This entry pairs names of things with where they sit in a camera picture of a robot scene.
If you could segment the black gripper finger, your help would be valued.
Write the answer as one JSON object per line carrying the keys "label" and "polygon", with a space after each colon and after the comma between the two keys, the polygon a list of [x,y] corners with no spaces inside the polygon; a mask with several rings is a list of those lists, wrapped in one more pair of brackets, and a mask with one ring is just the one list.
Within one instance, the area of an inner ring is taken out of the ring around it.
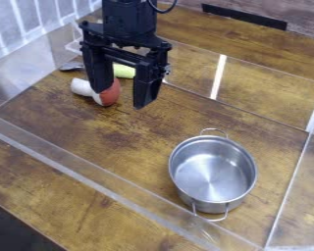
{"label": "black gripper finger", "polygon": [[113,82],[112,62],[100,49],[84,45],[81,50],[90,87],[94,93],[100,93]]}
{"label": "black gripper finger", "polygon": [[168,65],[140,63],[133,78],[133,107],[144,108],[157,99],[157,92]]}

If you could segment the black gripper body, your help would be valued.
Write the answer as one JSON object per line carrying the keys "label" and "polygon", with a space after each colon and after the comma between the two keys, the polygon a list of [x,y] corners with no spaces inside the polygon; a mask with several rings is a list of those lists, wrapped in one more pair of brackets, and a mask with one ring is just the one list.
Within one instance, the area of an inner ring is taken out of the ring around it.
{"label": "black gripper body", "polygon": [[84,63],[90,70],[97,66],[105,69],[113,62],[135,67],[147,62],[159,70],[168,69],[167,53],[171,44],[152,31],[130,36],[106,34],[104,24],[80,23],[82,30],[81,52]]}

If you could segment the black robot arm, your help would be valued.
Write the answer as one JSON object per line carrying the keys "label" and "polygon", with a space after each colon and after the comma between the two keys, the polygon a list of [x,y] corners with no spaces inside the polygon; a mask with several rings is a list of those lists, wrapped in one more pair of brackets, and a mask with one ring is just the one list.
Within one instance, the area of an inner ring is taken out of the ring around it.
{"label": "black robot arm", "polygon": [[82,21],[81,52],[90,88],[96,93],[113,82],[112,63],[136,70],[133,107],[144,108],[157,99],[169,73],[171,44],[156,36],[157,0],[101,0],[102,23]]}

